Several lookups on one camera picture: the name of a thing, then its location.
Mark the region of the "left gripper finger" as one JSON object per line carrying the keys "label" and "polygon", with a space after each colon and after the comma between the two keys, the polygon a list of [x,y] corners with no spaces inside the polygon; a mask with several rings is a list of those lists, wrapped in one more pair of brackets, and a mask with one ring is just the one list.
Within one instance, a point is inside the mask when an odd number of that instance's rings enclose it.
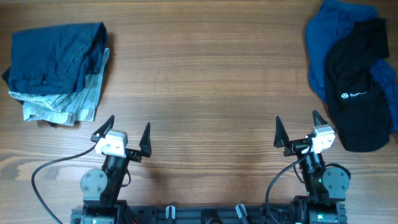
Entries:
{"label": "left gripper finger", "polygon": [[109,119],[91,135],[91,141],[98,142],[101,138],[105,138],[105,135],[109,132],[110,129],[113,128],[113,124],[114,115],[111,115]]}
{"label": "left gripper finger", "polygon": [[141,149],[141,154],[143,157],[151,157],[152,147],[150,142],[150,122],[148,122],[145,127],[145,130],[139,142],[139,147]]}

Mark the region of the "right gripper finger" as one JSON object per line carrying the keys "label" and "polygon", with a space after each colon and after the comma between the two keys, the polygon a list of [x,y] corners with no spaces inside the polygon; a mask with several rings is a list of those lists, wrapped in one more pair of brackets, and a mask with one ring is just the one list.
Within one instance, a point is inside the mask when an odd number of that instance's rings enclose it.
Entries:
{"label": "right gripper finger", "polygon": [[323,119],[323,117],[320,115],[320,113],[317,110],[313,110],[312,115],[315,126],[329,125],[329,123]]}
{"label": "right gripper finger", "polygon": [[274,137],[274,147],[286,147],[289,145],[289,136],[284,128],[282,120],[279,116],[275,118],[275,137]]}

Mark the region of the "black t-shirt with logo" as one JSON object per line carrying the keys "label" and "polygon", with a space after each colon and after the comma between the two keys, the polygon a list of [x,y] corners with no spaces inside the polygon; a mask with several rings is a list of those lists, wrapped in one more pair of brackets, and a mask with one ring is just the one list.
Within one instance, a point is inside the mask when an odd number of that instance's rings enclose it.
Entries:
{"label": "black t-shirt with logo", "polygon": [[389,142],[388,99],[371,75],[372,64],[388,55],[386,21],[377,18],[355,23],[325,58],[328,111],[347,151],[372,152]]}

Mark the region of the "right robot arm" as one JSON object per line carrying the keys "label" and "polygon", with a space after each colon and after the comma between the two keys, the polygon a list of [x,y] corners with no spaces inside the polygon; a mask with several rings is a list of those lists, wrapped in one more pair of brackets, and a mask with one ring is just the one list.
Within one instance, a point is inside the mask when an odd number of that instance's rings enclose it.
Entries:
{"label": "right robot arm", "polygon": [[291,140],[280,117],[275,119],[274,147],[284,148],[284,156],[296,156],[297,160],[280,171],[267,189],[269,193],[276,180],[291,168],[299,166],[301,181],[307,191],[306,196],[295,196],[288,205],[287,216],[276,218],[267,208],[267,213],[275,223],[299,224],[344,224],[348,222],[344,201],[349,189],[351,173],[339,164],[326,164],[322,151],[332,147],[335,129],[325,121],[318,111],[312,111],[314,127],[303,139]]}

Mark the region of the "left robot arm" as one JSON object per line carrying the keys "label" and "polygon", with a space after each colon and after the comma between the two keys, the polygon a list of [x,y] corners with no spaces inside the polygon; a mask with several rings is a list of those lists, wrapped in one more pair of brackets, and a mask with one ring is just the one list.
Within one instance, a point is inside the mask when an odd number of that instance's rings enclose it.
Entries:
{"label": "left robot arm", "polygon": [[79,224],[117,224],[137,223],[135,214],[125,200],[118,199],[124,177],[129,175],[128,165],[131,161],[140,162],[143,157],[150,157],[150,123],[139,142],[139,150],[128,149],[127,133],[113,128],[114,116],[98,128],[91,136],[97,154],[105,156],[100,169],[86,172],[80,181],[83,192],[83,208],[80,213],[74,212],[72,223]]}

